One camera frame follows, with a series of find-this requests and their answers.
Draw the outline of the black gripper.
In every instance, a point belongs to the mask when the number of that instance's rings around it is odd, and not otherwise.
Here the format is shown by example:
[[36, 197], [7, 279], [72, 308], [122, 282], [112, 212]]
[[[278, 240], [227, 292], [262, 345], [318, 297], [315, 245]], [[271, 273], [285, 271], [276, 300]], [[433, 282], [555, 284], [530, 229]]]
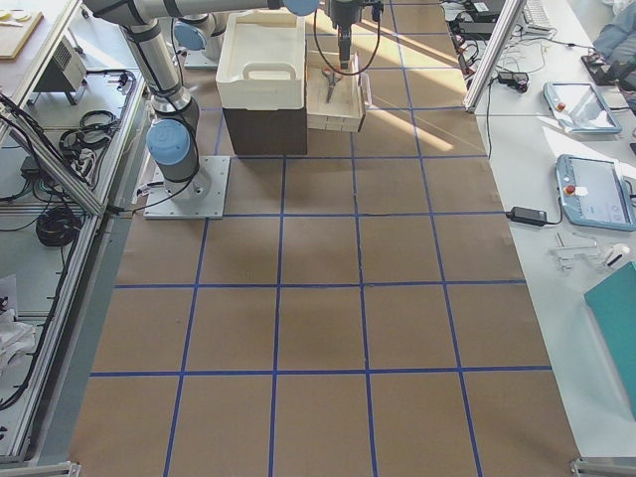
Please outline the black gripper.
[[340, 69], [349, 68], [351, 56], [351, 26], [361, 20], [359, 0], [330, 0], [329, 18], [333, 27], [338, 28], [338, 48]]

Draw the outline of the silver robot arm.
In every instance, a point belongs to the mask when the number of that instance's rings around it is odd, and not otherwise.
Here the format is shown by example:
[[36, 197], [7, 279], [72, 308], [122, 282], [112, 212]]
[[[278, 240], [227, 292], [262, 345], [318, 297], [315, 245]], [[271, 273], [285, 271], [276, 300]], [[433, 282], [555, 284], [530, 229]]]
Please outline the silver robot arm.
[[188, 53], [199, 52], [207, 60], [217, 62], [222, 51], [227, 19], [226, 12], [180, 17], [174, 24], [173, 33], [179, 46]]
[[364, 1], [89, 1], [93, 16], [119, 27], [152, 97], [158, 118], [146, 135], [169, 196], [204, 197], [196, 132], [200, 108], [183, 84], [164, 41], [160, 19], [197, 28], [214, 14], [228, 19], [216, 73], [234, 152], [297, 156], [307, 152], [304, 19], [319, 9], [337, 32], [339, 67], [349, 71], [351, 29]]

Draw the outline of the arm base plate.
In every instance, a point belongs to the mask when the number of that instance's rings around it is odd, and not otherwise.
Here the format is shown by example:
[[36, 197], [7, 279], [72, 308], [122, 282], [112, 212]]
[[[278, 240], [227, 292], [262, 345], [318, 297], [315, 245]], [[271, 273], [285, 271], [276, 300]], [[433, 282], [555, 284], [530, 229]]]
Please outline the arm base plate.
[[142, 210], [143, 217], [147, 220], [221, 219], [231, 160], [230, 156], [201, 156], [198, 174], [180, 193], [181, 185], [165, 184], [159, 167], [154, 166], [153, 180], [161, 185], [150, 189], [149, 207]]
[[216, 70], [219, 65], [220, 52], [206, 50], [187, 52], [184, 66], [190, 70]]

